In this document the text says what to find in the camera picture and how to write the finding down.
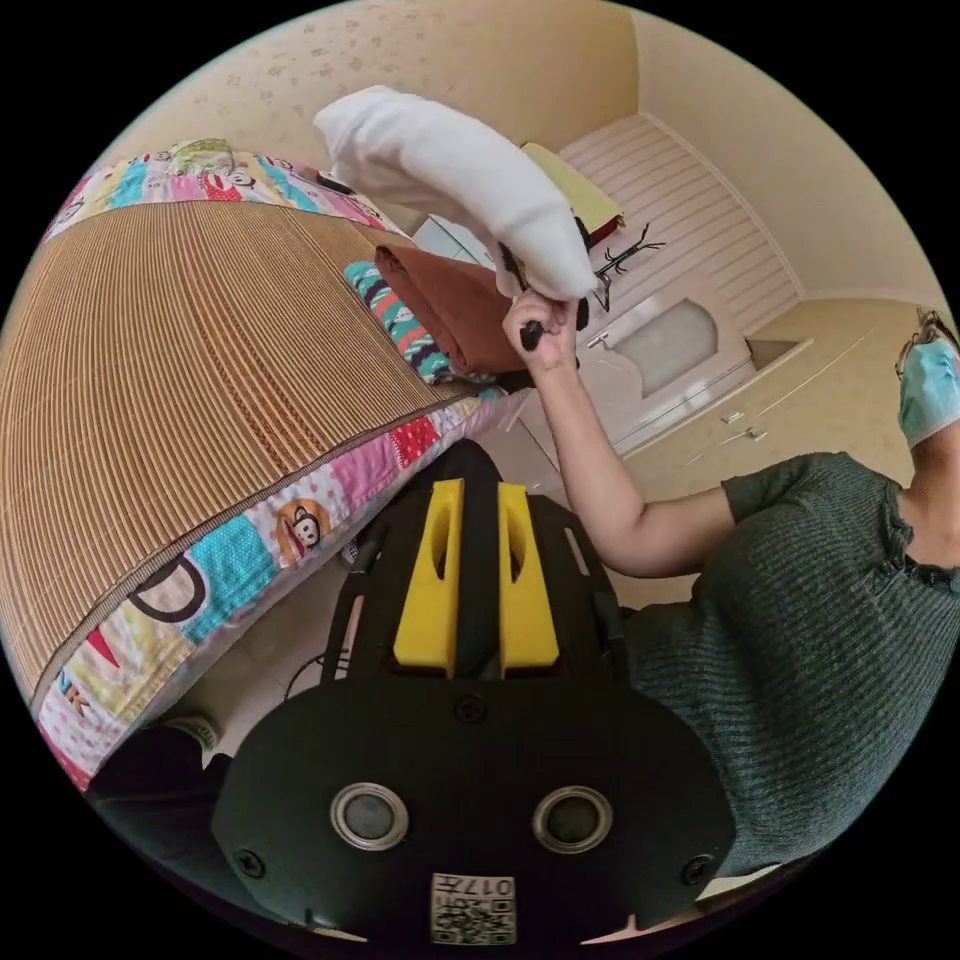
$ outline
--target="door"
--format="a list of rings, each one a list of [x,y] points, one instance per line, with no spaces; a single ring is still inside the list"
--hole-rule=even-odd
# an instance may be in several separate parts
[[[580,374],[610,442],[625,454],[756,374],[726,305],[696,271],[608,324],[577,350]],[[556,461],[539,398],[524,425]]]

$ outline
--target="qr code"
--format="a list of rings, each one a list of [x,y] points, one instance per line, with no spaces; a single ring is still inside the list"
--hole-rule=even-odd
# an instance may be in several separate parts
[[[434,943],[506,946],[517,941],[513,877],[435,873],[430,891]]]

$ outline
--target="yellow bracket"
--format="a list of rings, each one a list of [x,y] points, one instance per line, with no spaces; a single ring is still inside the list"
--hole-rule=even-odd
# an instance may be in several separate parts
[[[448,678],[453,676],[457,655],[463,489],[463,480],[441,480],[433,485],[393,645],[401,666],[441,669]]]
[[[552,667],[560,656],[543,567],[533,535],[527,492],[501,483],[497,493],[500,536],[500,669]],[[519,571],[513,577],[511,555]]]

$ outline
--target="yellow cushion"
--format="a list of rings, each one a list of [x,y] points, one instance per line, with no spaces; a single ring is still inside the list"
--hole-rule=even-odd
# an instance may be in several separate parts
[[[587,233],[592,235],[611,220],[623,218],[619,205],[566,160],[539,143],[527,143],[521,149],[557,185]]]

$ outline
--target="round sensor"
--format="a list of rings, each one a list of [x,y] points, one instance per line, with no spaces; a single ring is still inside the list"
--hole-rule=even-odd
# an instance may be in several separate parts
[[[585,853],[610,832],[613,811],[606,797],[590,787],[561,787],[537,804],[536,838],[554,853]]]
[[[358,850],[389,850],[407,835],[403,801],[378,783],[352,783],[330,805],[334,830]]]

